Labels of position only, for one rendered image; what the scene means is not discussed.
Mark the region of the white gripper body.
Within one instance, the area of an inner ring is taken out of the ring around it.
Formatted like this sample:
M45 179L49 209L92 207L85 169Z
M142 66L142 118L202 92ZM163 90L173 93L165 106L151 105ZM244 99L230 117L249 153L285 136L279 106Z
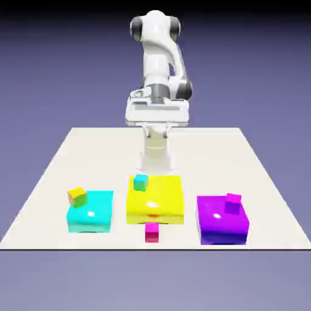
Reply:
M128 98L125 120L130 126L156 123L186 126L189 121L189 103L186 100L164 98L164 103L154 104L149 97Z

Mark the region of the small cyan cube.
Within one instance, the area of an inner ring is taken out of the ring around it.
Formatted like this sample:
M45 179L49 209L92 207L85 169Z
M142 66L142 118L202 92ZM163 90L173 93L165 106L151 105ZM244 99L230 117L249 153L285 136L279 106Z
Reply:
M145 174L137 174L133 180L133 188L135 191L145 192L148 187L149 177Z

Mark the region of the small yellow cube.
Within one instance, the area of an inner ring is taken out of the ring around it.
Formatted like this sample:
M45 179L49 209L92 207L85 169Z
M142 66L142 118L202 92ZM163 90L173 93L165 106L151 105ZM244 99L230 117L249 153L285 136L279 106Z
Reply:
M67 192L69 203L74 208L83 207L87 204L87 191L82 187L77 187Z

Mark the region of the small magenta cube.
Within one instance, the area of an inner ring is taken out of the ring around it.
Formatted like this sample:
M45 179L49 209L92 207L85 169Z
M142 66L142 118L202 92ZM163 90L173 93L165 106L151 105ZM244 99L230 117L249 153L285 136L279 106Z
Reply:
M225 213L238 215L241 209L241 199L240 194L227 193L224 205Z

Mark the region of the small pink cube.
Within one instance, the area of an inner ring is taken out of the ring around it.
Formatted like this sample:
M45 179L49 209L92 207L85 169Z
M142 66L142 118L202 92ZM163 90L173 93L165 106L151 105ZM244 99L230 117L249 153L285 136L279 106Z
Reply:
M145 242L148 243L159 242L159 223L157 222L145 223Z

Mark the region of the large yellow box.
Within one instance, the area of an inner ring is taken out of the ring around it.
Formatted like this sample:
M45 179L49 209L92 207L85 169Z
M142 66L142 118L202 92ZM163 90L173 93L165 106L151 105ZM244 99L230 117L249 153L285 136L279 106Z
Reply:
M145 191L134 189L129 177L126 199L126 223L183 224L185 204L180 176L149 176Z

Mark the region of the large cyan box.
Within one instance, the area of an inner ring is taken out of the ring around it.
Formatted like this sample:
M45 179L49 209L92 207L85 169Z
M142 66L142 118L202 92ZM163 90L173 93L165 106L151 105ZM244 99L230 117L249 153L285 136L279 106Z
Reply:
M70 205L67 227L70 233L108 233L111 229L114 192L88 190L87 204L75 208Z

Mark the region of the large purple box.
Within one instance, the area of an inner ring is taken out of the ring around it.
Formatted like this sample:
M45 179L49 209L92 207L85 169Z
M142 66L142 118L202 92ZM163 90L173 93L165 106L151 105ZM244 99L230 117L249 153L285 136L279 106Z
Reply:
M197 196L197 226L202 245L246 244L250 221L241 202L238 215L224 211L224 196Z

